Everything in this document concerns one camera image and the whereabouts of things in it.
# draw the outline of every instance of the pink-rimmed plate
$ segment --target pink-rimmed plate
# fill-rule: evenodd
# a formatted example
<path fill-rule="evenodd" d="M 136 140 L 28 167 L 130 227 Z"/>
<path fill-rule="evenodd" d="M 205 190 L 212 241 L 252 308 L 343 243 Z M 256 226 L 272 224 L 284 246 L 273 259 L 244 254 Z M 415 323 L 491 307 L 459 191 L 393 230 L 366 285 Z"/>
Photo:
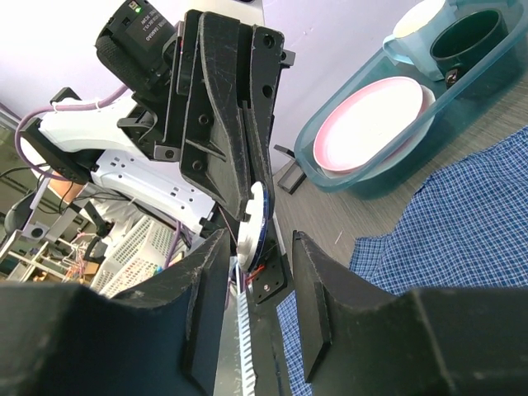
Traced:
<path fill-rule="evenodd" d="M 324 121 L 313 142 L 315 162 L 340 173 L 365 165 L 416 120 L 423 102 L 422 87 L 411 78 L 385 78 L 363 87 Z"/>

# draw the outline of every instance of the cup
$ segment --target cup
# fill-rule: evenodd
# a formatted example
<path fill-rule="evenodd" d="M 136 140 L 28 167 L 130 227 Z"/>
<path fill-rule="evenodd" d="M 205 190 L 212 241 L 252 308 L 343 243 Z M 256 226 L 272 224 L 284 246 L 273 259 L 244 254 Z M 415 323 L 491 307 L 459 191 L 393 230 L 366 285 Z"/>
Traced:
<path fill-rule="evenodd" d="M 442 31 L 431 46 L 431 57 L 452 87 L 473 66 L 508 36 L 501 12 L 474 12 Z"/>
<path fill-rule="evenodd" d="M 429 50 L 438 33 L 455 21 L 455 9 L 446 0 L 424 0 L 399 20 L 393 34 L 385 37 L 383 49 L 393 60 L 414 65 L 432 81 L 443 80 Z"/>

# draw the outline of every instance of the checkered cloth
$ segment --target checkered cloth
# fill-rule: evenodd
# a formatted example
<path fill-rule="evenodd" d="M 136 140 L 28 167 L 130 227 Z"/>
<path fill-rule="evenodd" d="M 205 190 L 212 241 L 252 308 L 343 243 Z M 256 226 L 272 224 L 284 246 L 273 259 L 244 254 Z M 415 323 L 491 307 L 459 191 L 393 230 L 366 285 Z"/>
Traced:
<path fill-rule="evenodd" d="M 527 286 L 528 126 L 434 172 L 392 233 L 356 240 L 350 270 L 395 295 L 428 286 Z M 295 293 L 277 313 L 293 395 L 311 395 Z"/>

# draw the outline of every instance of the table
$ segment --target table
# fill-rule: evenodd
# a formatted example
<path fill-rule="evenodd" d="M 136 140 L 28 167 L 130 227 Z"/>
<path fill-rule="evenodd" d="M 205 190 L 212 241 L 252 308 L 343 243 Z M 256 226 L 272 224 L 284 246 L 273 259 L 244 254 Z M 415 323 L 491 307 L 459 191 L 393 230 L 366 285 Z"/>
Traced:
<path fill-rule="evenodd" d="M 366 186 L 357 191 L 325 194 L 309 180 L 290 196 L 275 186 L 276 215 L 286 251 L 291 253 L 294 230 L 305 231 L 332 258 L 347 265 L 356 238 L 392 231 L 414 192 L 436 169 L 485 149 L 528 124 L 528 74 L 492 105 L 466 131 L 417 169 L 388 195 L 361 199 Z M 275 176 L 278 181 L 289 165 Z"/>

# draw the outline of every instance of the white wall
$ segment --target white wall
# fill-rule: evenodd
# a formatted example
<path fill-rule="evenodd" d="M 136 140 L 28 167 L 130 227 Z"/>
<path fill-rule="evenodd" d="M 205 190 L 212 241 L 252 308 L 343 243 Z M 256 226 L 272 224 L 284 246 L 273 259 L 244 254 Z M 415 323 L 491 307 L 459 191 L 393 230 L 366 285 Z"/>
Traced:
<path fill-rule="evenodd" d="M 272 144 L 293 148 L 310 116 L 380 47 L 418 0 L 264 0 L 266 24 L 297 53 L 283 73 Z M 178 1 L 153 0 L 169 20 Z M 17 0 L 0 24 L 0 101 L 19 115 L 47 104 L 62 87 L 105 97 L 119 82 L 99 64 L 93 45 L 121 0 Z M 285 163 L 272 153 L 277 169 Z"/>

